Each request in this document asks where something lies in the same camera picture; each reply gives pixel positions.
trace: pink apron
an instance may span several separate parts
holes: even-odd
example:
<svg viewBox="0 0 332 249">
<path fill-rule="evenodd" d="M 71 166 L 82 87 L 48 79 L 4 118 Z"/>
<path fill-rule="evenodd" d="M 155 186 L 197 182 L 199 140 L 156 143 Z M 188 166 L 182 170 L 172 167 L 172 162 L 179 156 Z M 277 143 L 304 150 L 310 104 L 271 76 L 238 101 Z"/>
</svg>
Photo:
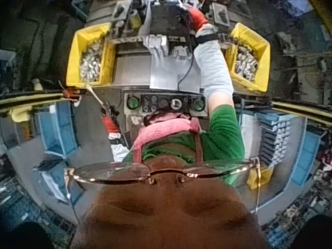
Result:
<svg viewBox="0 0 332 249">
<path fill-rule="evenodd" d="M 143 127 L 140 129 L 139 135 L 133 144 L 133 161 L 142 162 L 142 148 L 145 144 L 178 132 L 190 131 L 195 138 L 196 162 L 202 162 L 203 150 L 199 130 L 200 126 L 197 118 L 192 118 L 191 120 L 174 118 Z"/>
</svg>

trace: control panel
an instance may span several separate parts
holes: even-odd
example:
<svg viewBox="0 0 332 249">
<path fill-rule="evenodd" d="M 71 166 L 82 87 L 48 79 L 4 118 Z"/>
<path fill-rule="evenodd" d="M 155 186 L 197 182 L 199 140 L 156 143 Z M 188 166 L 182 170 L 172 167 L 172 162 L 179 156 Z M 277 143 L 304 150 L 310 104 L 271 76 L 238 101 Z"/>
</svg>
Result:
<svg viewBox="0 0 332 249">
<path fill-rule="evenodd" d="M 163 111 L 208 116 L 206 98 L 201 94 L 126 92 L 123 111 L 125 115 L 146 116 Z"/>
</svg>

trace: white sleeve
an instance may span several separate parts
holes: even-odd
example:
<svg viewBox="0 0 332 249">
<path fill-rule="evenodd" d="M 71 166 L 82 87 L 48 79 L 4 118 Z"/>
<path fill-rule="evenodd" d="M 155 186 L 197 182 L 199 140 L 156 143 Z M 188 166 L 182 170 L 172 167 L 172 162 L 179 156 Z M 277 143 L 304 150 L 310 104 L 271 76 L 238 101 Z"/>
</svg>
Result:
<svg viewBox="0 0 332 249">
<path fill-rule="evenodd" d="M 212 33 L 215 33 L 215 27 L 205 24 L 199 29 L 196 37 Z M 204 88 L 204 95 L 209 98 L 214 92 L 224 92 L 232 96 L 232 80 L 218 41 L 199 44 L 194 50 L 194 55 L 201 68 L 201 87 Z"/>
<path fill-rule="evenodd" d="M 119 139 L 121 138 L 120 133 L 109 133 L 108 139 Z M 111 144 L 110 148 L 112 149 L 113 157 L 115 162 L 122 162 L 123 159 L 128 155 L 129 150 L 127 147 L 123 146 L 122 144 Z"/>
</svg>

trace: hand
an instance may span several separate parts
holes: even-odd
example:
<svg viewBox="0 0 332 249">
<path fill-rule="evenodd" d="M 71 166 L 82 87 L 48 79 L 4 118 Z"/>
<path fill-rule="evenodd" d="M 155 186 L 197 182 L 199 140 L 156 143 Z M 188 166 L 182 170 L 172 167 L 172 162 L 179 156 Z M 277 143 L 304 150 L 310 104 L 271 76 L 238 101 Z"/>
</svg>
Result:
<svg viewBox="0 0 332 249">
<path fill-rule="evenodd" d="M 204 14 L 200 12 L 197 8 L 192 7 L 188 4 L 184 4 L 185 8 L 188 10 L 190 17 L 192 19 L 192 24 L 195 30 L 199 30 L 204 24 L 209 23 L 209 21 L 205 18 Z"/>
<path fill-rule="evenodd" d="M 115 110 L 108 102 L 105 102 L 100 109 L 103 117 L 103 123 L 108 133 L 120 132 L 119 124 L 116 120 L 119 112 Z"/>
</svg>

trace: box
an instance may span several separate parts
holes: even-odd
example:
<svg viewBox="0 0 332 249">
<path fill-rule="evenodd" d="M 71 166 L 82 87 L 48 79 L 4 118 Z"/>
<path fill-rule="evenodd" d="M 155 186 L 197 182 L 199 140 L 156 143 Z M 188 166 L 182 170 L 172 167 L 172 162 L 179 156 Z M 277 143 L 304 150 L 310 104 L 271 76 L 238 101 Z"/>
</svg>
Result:
<svg viewBox="0 0 332 249">
<path fill-rule="evenodd" d="M 226 51 L 225 56 L 232 80 L 244 85 L 249 90 L 266 92 L 270 76 L 270 43 L 242 23 L 238 23 L 235 26 L 231 32 L 231 36 L 249 45 L 256 52 L 259 63 L 254 82 L 250 82 L 249 80 L 236 74 L 235 62 L 238 55 L 238 46 L 233 44 Z"/>
<path fill-rule="evenodd" d="M 110 23 L 98 24 L 76 31 L 68 60 L 66 85 L 68 87 L 85 88 L 86 83 L 80 79 L 79 63 L 82 52 L 101 35 L 110 29 Z M 115 60 L 115 46 L 105 39 L 101 61 L 99 81 L 90 82 L 93 87 L 110 86 Z"/>
</svg>

